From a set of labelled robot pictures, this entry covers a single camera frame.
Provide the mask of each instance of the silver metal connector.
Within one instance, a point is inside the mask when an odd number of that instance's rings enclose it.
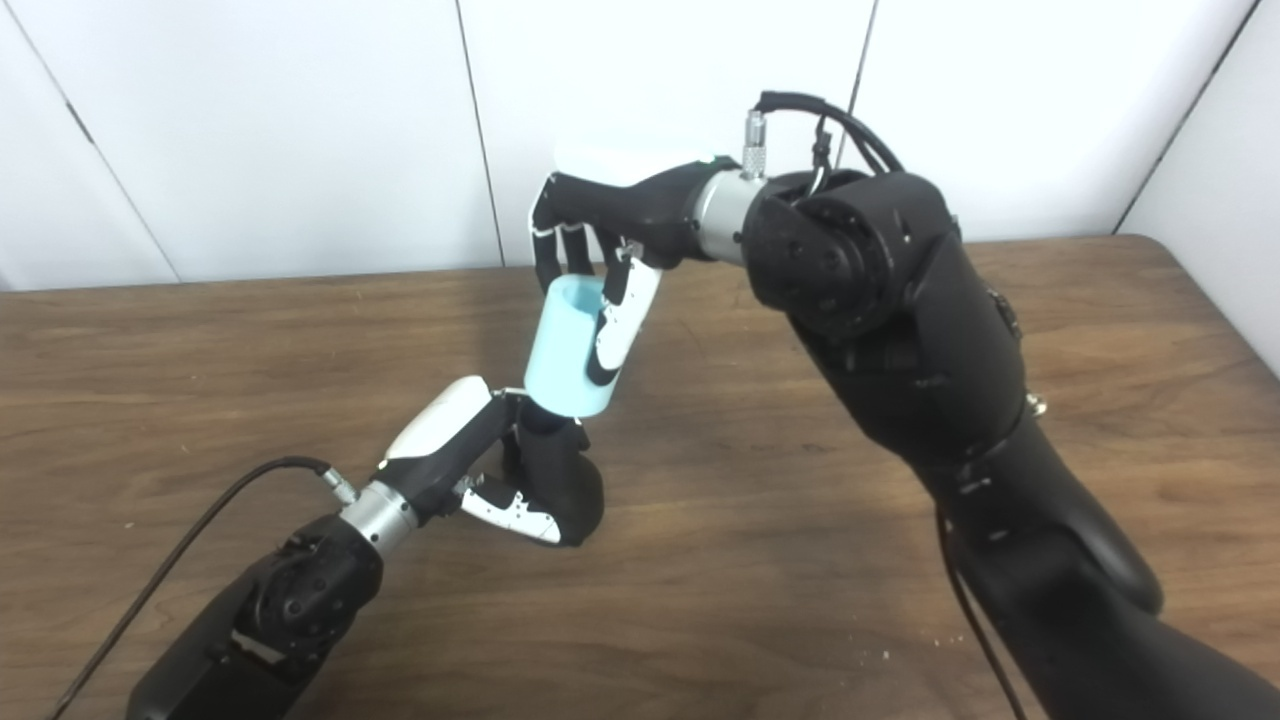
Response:
[[[760,179],[764,177],[764,113],[751,110],[746,114],[746,132],[742,140],[742,178]]]
[[[324,484],[329,486],[329,491],[343,507],[349,507],[360,500],[360,491],[353,488],[347,478],[343,478],[338,470],[329,468],[329,470],[321,475],[324,478]]]

